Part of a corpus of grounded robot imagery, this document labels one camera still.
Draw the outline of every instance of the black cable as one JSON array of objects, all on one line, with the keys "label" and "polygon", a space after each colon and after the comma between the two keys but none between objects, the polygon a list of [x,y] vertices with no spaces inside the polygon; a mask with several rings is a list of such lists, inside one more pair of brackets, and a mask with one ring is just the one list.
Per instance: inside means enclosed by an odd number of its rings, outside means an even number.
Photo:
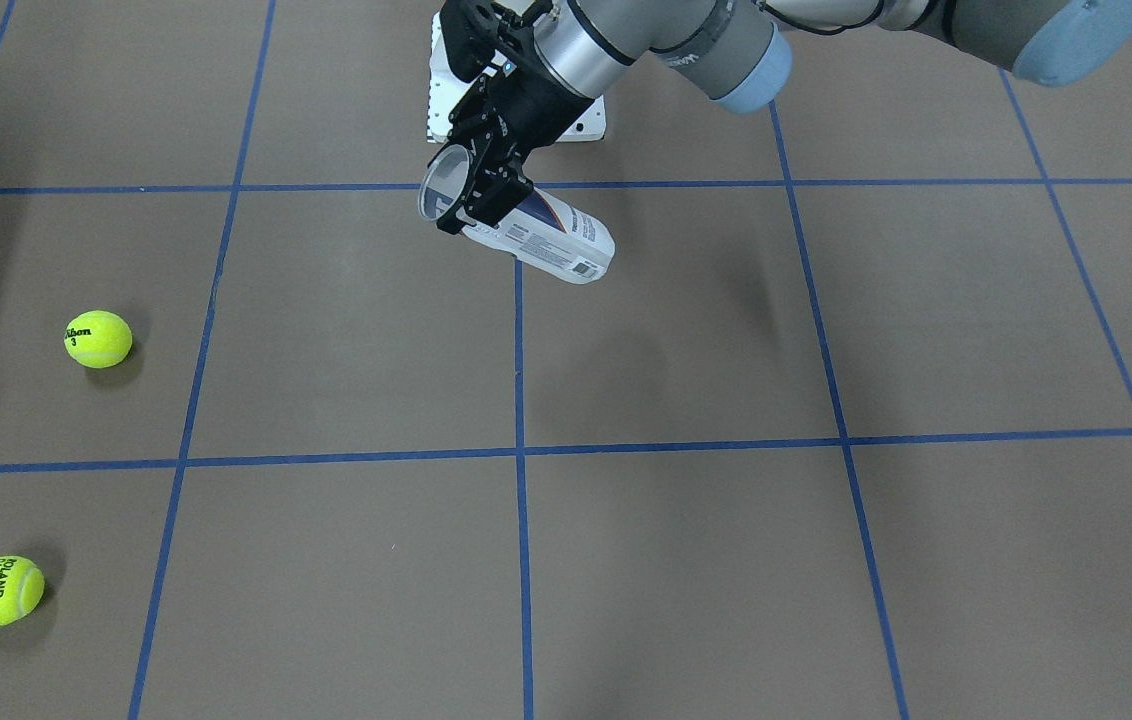
[{"label": "black cable", "polygon": [[873,24],[874,22],[877,22],[877,18],[882,17],[882,14],[886,11],[886,0],[877,0],[877,8],[874,8],[872,15],[868,15],[867,18],[864,18],[856,24],[850,24],[850,26],[839,26],[834,28],[808,26],[808,24],[787,17],[787,15],[784,15],[783,12],[779,12],[775,8],[772,8],[772,6],[766,5],[766,0],[757,0],[757,7],[763,10],[766,10],[766,12],[774,15],[781,23],[786,24],[786,26],[790,26],[796,29],[800,29],[803,32],[812,33],[812,35],[822,35],[827,37],[827,36],[841,35],[841,33],[844,33],[848,29],[860,28],[867,26],[867,24]]}]

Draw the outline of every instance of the gray floor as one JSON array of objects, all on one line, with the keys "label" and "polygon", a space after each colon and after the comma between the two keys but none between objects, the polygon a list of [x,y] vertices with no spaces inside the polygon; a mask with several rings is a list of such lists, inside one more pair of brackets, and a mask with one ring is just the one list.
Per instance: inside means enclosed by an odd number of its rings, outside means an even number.
[{"label": "gray floor", "polygon": [[1132,719],[1132,44],[643,61],[575,288],[415,216],[437,6],[0,0],[0,715]]}]

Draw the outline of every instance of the white bottle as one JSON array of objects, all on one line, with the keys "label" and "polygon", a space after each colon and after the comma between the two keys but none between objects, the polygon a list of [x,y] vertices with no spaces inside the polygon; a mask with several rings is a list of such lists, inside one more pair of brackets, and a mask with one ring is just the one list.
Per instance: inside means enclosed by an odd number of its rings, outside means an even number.
[{"label": "white bottle", "polygon": [[[471,155],[462,145],[451,145],[428,168],[419,190],[419,213],[437,222],[464,191]],[[580,213],[566,202],[534,190],[496,228],[460,215],[464,234],[494,250],[563,281],[583,284],[601,278],[615,258],[615,240],[601,220]]]}]

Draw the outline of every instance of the tennis ball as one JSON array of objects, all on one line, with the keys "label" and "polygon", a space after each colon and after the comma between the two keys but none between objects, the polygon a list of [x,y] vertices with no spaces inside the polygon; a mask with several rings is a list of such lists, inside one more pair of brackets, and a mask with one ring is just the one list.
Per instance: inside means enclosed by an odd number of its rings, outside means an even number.
[{"label": "tennis ball", "polygon": [[68,323],[65,350],[87,368],[112,368],[131,351],[131,328],[106,310],[83,312]]},{"label": "tennis ball", "polygon": [[27,557],[0,557],[0,625],[9,625],[31,614],[45,588],[41,569]]}]

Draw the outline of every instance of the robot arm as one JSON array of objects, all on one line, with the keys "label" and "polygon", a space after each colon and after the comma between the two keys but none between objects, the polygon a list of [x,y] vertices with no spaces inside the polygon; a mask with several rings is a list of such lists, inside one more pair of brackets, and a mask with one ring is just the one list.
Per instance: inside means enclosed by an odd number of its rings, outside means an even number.
[{"label": "robot arm", "polygon": [[446,0],[448,65],[473,85],[438,154],[464,147],[466,181],[435,223],[451,233],[497,225],[534,190],[522,172],[530,152],[557,142],[648,51],[717,104],[749,113],[789,76],[781,27],[834,35],[866,24],[921,32],[1054,86],[1124,44],[1132,0]]}]

